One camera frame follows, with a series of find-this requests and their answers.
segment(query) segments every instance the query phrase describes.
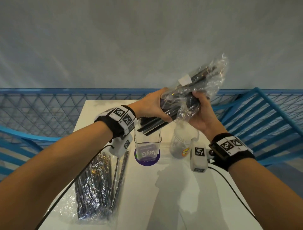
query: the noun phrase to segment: yellow label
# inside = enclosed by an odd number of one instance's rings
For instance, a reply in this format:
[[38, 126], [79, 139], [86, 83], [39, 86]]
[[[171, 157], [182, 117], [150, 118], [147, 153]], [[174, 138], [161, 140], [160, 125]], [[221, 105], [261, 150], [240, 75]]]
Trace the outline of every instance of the yellow label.
[[183, 150], [182, 152], [182, 156], [186, 157], [186, 155], [188, 154], [189, 148]]

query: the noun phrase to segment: blue chair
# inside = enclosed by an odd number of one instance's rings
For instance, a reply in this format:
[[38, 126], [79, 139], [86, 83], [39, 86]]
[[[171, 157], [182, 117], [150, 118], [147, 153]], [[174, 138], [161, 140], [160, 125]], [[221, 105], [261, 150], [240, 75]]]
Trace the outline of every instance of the blue chair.
[[0, 133], [0, 181], [14, 171], [12, 168], [23, 165], [42, 151], [41, 146], [48, 146], [60, 139], [25, 134], [3, 126], [0, 126]]
[[256, 87], [234, 102], [213, 109], [225, 110], [219, 120], [254, 151], [262, 165], [303, 156], [302, 130], [261, 89]]

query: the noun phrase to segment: clear plastic container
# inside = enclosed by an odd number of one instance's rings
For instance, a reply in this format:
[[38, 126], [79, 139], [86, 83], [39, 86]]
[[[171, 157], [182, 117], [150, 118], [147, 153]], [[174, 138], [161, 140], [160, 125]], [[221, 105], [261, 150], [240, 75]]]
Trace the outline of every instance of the clear plastic container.
[[175, 158], [182, 159], [189, 152], [193, 141], [198, 141], [199, 131], [187, 122], [179, 122], [174, 130], [169, 151]]
[[135, 128], [135, 145], [138, 161], [155, 161], [162, 141], [161, 132], [157, 131], [146, 136]]

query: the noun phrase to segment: white table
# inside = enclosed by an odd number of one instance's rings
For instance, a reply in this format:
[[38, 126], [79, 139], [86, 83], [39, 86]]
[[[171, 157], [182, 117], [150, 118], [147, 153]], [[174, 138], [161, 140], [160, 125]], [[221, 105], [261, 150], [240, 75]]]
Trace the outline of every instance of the white table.
[[[104, 110], [134, 101], [87, 100], [74, 131], [93, 123], [95, 116]], [[174, 126], [173, 122], [161, 129], [161, 157], [153, 166], [146, 167], [137, 163], [134, 158], [134, 141], [131, 143], [119, 214], [116, 226], [111, 228], [123, 230], [262, 229], [216, 171], [208, 169], [205, 173], [193, 173], [189, 166], [189, 156], [183, 160], [171, 156], [168, 148]], [[200, 133], [199, 141], [209, 144], [202, 133]], [[217, 169], [227, 178], [247, 205], [229, 173], [220, 168]], [[74, 186], [59, 202], [56, 210], [66, 206], [67, 197], [70, 196], [74, 196]], [[53, 211], [40, 229], [111, 229], [93, 222], [85, 224], [75, 222], [75, 219], [76, 217], [71, 218], [65, 214], [60, 216], [57, 211]]]

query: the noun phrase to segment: gray wall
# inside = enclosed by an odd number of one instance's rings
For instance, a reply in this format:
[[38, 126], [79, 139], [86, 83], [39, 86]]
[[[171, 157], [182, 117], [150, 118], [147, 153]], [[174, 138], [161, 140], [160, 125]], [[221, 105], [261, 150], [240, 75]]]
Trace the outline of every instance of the gray wall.
[[1, 0], [0, 88], [160, 88], [225, 52], [224, 88], [303, 89], [302, 9], [300, 0]]

